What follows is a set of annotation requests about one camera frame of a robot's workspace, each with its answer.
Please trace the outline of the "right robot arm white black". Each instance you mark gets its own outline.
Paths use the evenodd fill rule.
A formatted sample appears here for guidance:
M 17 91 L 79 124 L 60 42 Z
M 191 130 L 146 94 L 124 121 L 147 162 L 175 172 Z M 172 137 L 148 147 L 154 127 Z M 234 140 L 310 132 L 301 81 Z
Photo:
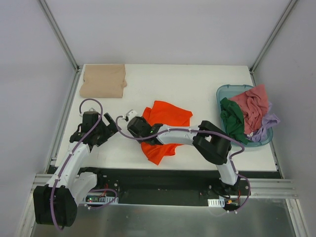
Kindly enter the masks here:
M 193 146 L 206 161 L 216 165 L 223 191 L 228 195 L 240 189 L 240 178 L 229 159 L 231 143 L 226 133 L 207 120 L 198 126 L 170 126 L 162 123 L 150 125 L 145 118 L 125 118 L 127 130 L 140 144 L 162 147 L 179 144 Z

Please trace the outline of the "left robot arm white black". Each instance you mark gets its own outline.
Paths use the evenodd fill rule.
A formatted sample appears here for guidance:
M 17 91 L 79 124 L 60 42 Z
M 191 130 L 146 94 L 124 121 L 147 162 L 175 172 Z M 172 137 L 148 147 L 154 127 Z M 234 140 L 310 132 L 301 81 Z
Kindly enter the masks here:
M 96 111 L 84 112 L 82 122 L 70 136 L 68 150 L 62 163 L 43 186 L 33 192 L 37 224 L 70 227 L 77 216 L 77 209 L 89 193 L 104 188 L 104 179 L 93 172 L 80 173 L 83 161 L 94 147 L 108 141 L 117 127 L 112 117 Z

